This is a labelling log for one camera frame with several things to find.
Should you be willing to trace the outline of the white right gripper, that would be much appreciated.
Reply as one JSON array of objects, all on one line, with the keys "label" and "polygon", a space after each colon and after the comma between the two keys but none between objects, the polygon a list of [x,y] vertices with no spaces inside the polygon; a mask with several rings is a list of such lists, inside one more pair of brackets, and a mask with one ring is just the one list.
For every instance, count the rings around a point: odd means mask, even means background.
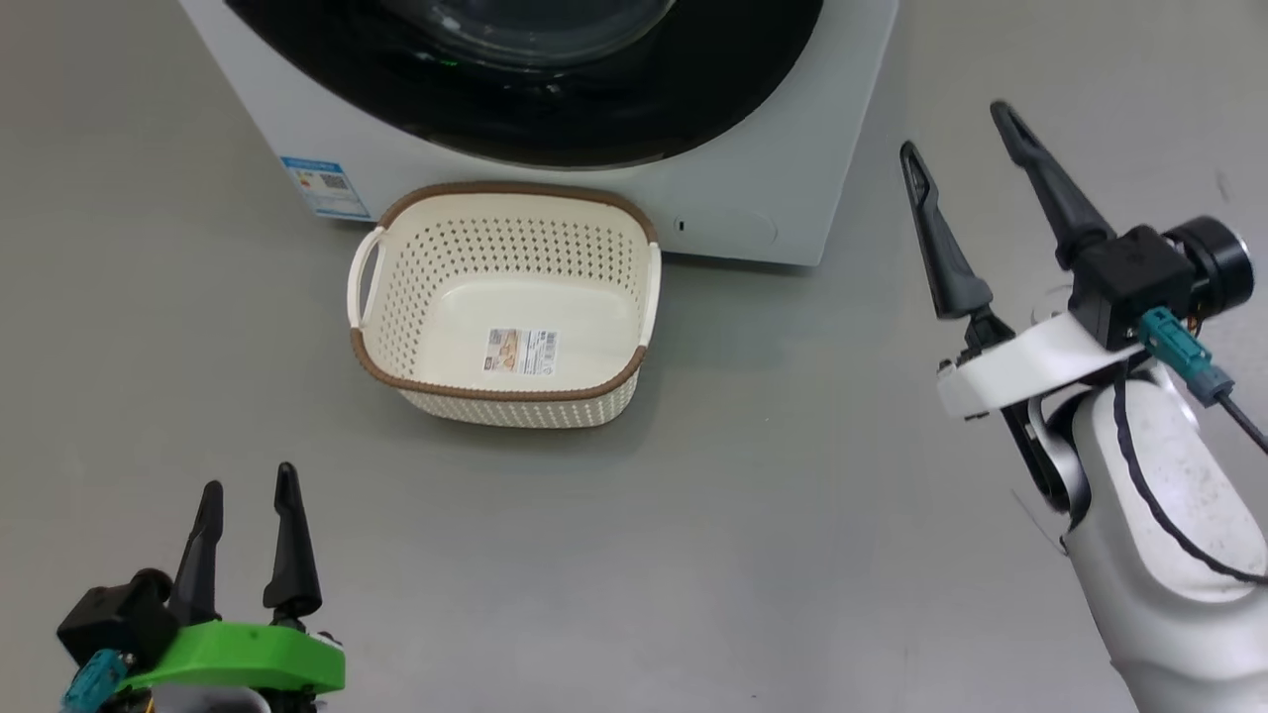
[{"label": "white right gripper", "polygon": [[[992,119],[1011,162],[1030,179],[1055,236],[1060,269],[1073,269],[1083,250],[1115,239],[1110,221],[1008,101],[992,103]],[[992,310],[992,288],[961,252],[940,208],[938,186],[914,142],[902,142],[899,162],[935,315],[945,322],[965,320],[966,348],[979,351],[938,370],[941,403],[950,416],[962,420],[1000,414],[1045,502],[1055,511],[1084,511],[1090,506],[1090,486],[1082,461],[1069,442],[1051,433],[1041,403],[1069,384],[1118,369],[1144,349],[1106,351],[1069,313],[1016,337]]]}]

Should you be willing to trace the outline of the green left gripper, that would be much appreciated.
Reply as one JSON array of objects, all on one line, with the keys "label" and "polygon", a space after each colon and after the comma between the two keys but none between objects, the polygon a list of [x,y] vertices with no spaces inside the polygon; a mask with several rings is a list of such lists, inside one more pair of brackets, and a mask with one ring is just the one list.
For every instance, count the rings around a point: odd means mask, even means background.
[{"label": "green left gripper", "polygon": [[[205,483],[167,598],[178,623],[193,627],[178,632],[153,669],[124,677],[119,699],[146,698],[153,712],[316,712],[322,697],[346,686],[340,642],[301,624],[218,620],[223,497],[221,482]],[[301,623],[322,608],[323,596],[301,482],[290,463],[276,467],[273,510],[279,532],[262,605],[273,612],[273,623]]]}]

